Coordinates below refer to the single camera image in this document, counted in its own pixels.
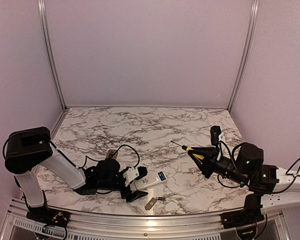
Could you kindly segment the white battery compartment cover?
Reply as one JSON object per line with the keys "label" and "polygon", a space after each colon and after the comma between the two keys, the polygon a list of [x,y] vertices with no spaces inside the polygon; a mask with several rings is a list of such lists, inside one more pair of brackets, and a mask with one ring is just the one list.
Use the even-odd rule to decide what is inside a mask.
{"label": "white battery compartment cover", "polygon": [[180,163],[180,171],[182,173],[188,173],[189,172],[189,167],[187,162],[181,162]]}

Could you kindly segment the yellow handle screwdriver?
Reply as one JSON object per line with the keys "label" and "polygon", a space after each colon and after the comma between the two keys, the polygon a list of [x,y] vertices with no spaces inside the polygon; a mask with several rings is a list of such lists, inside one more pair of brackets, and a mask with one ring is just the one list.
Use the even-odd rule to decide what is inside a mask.
{"label": "yellow handle screwdriver", "polygon": [[194,158],[198,159],[198,160],[203,160],[204,157],[200,154],[196,154],[195,153],[195,150],[189,146],[186,146],[186,145],[181,145],[179,143],[176,143],[175,141],[171,140],[170,141],[171,143],[181,147],[183,150],[185,150],[190,156],[193,156]]}

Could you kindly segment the grey battery compartment cover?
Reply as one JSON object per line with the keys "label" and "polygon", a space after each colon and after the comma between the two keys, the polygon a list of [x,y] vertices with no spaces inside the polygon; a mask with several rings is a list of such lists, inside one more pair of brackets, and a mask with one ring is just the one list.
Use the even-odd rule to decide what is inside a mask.
{"label": "grey battery compartment cover", "polygon": [[145,210],[149,211],[158,201],[157,198],[152,197],[149,202],[144,206]]}

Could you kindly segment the blue AAA battery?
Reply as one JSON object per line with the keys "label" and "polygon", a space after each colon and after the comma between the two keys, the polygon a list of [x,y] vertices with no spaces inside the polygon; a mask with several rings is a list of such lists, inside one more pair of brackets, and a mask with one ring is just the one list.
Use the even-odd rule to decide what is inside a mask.
{"label": "blue AAA battery", "polygon": [[158,176],[159,176],[161,181],[165,181],[167,179],[165,174],[162,171],[158,173]]}

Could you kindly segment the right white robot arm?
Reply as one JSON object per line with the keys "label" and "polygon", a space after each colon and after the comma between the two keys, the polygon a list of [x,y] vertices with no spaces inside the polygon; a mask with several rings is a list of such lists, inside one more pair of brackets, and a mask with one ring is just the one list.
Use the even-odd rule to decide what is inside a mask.
{"label": "right white robot arm", "polygon": [[261,148],[243,142],[229,150],[229,156],[224,156],[221,149],[224,144],[220,140],[211,147],[183,146],[183,150],[205,178],[215,173],[241,188],[248,188],[250,194],[245,197],[244,207],[237,214],[242,224],[250,223],[257,216],[257,211],[266,206],[262,200],[265,195],[300,193],[300,174],[292,173],[290,168],[264,164],[264,151]]}

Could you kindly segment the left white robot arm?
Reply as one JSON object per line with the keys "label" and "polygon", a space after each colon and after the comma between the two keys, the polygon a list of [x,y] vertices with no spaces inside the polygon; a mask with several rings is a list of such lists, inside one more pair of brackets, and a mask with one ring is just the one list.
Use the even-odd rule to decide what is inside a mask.
{"label": "left white robot arm", "polygon": [[131,203],[148,195],[142,190],[132,190],[130,185],[147,175],[147,169],[137,164],[121,169],[112,153],[104,160],[96,160],[91,167],[74,164],[52,141],[46,127],[36,127],[13,132],[2,147],[5,168],[13,174],[24,194],[28,206],[43,223],[53,219],[47,207],[35,169],[42,166],[81,196],[107,195],[119,192],[122,199]]}

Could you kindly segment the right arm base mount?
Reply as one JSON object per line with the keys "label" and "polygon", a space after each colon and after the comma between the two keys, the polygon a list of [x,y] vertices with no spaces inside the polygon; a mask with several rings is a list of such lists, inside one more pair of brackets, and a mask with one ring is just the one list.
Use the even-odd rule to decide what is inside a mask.
{"label": "right arm base mount", "polygon": [[256,224],[265,219],[261,212],[262,195],[249,194],[245,197],[244,206],[241,210],[224,212],[221,214],[221,223],[224,229],[242,227],[249,224]]}

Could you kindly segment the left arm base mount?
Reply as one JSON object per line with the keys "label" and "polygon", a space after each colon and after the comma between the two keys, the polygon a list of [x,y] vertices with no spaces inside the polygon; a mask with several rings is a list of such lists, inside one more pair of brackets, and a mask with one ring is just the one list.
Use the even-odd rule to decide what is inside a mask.
{"label": "left arm base mount", "polygon": [[30,220],[45,224],[45,226],[57,226],[66,228],[68,226],[70,213],[65,210],[58,210],[48,207],[46,197],[43,196],[43,205],[31,207],[25,199],[28,209],[26,217]]}

